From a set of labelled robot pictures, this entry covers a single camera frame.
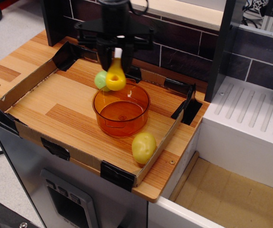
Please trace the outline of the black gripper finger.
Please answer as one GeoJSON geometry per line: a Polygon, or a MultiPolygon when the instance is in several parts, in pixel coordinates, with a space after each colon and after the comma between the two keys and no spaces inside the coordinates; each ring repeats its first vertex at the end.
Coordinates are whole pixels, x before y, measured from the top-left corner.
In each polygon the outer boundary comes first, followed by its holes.
{"type": "Polygon", "coordinates": [[[105,71],[111,66],[115,44],[115,39],[98,39],[96,42],[98,60],[105,71]]]}
{"type": "Polygon", "coordinates": [[[134,40],[128,39],[121,46],[121,66],[125,73],[129,72],[132,65],[133,54],[134,54],[134,40]]]}

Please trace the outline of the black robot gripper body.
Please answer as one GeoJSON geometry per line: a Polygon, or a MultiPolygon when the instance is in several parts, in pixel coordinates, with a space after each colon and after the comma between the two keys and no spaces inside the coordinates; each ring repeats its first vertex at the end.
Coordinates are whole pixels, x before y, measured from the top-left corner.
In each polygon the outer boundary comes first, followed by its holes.
{"type": "Polygon", "coordinates": [[[78,43],[91,49],[132,48],[151,50],[154,29],[135,21],[131,13],[141,16],[148,10],[137,13],[131,2],[100,2],[101,17],[95,20],[78,22],[78,43]]]}

